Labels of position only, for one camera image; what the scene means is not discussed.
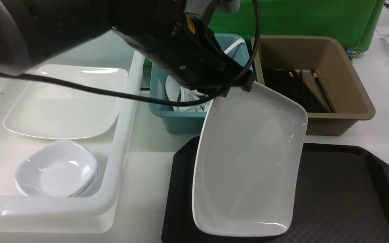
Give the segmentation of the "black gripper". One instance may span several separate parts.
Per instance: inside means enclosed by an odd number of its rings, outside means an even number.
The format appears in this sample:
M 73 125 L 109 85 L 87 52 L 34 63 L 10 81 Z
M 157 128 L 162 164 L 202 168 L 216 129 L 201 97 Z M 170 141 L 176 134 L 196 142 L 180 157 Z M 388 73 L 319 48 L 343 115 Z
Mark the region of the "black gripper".
M 226 97 L 232 87 L 250 92 L 256 81 L 255 73 L 224 54 L 209 28 L 181 10 L 121 15 L 112 26 L 185 88 L 220 89 L 232 83 L 220 95 Z

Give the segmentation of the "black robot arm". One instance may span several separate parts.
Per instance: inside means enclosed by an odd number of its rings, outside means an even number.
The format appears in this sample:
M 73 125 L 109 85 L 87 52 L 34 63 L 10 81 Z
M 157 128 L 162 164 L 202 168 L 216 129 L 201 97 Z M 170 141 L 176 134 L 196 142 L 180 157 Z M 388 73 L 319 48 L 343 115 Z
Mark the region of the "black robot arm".
M 0 0 L 0 73 L 21 75 L 111 30 L 185 88 L 251 89 L 250 64 L 225 54 L 176 0 Z

